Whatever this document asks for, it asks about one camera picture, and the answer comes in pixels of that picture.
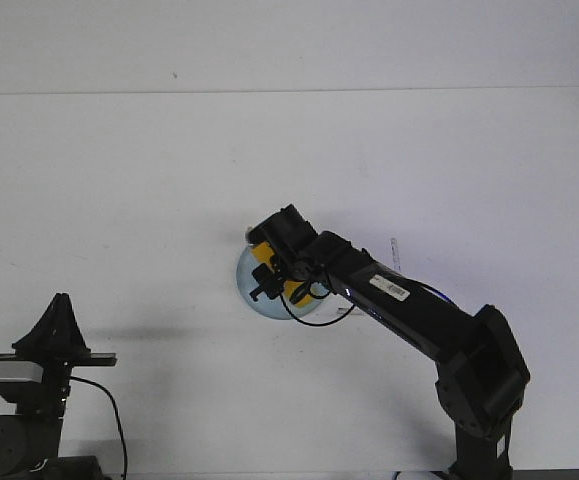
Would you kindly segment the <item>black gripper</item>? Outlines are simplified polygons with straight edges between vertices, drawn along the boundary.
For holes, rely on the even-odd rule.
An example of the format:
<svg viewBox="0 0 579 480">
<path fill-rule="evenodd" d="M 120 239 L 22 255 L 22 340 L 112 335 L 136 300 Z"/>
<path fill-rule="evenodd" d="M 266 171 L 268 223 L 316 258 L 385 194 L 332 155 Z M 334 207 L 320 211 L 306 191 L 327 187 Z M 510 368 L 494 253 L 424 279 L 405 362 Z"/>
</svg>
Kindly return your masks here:
<svg viewBox="0 0 579 480">
<path fill-rule="evenodd" d="M 112 367 L 117 362 L 115 353 L 92 353 L 78 359 L 30 360 L 15 354 L 0 354 L 0 360 L 31 361 L 43 368 L 41 383 L 0 385 L 0 396 L 4 400 L 41 400 L 61 398 L 66 391 L 71 372 L 76 367 Z"/>
<path fill-rule="evenodd" d="M 319 298 L 319 295 L 312 291 L 313 282 L 295 273 L 277 255 L 272 255 L 264 264 L 259 264 L 251 275 L 256 282 L 256 286 L 249 293 L 254 302 L 257 302 L 262 294 L 271 300 L 277 299 L 281 294 L 289 300 Z"/>
</svg>

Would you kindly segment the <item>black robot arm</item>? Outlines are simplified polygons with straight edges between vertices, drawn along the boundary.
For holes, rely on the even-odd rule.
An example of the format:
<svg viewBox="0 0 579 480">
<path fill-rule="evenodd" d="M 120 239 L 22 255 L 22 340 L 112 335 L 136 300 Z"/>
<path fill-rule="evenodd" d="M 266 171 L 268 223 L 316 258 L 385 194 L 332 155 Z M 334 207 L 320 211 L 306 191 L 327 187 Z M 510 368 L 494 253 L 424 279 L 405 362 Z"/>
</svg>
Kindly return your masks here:
<svg viewBox="0 0 579 480">
<path fill-rule="evenodd" d="M 111 367 L 113 353 L 45 362 L 0 354 L 0 397 L 16 406 L 0 415 L 0 479 L 105 479 L 92 455 L 58 455 L 71 372 Z"/>
<path fill-rule="evenodd" d="M 330 232 L 317 232 L 289 205 L 249 230 L 253 247 L 271 254 L 253 271 L 251 295 L 294 299 L 318 283 L 376 319 L 436 365 L 439 403 L 455 425 L 450 479 L 510 479 L 509 442 L 530 373 L 504 315 L 485 305 L 470 315 L 421 282 Z"/>
</svg>

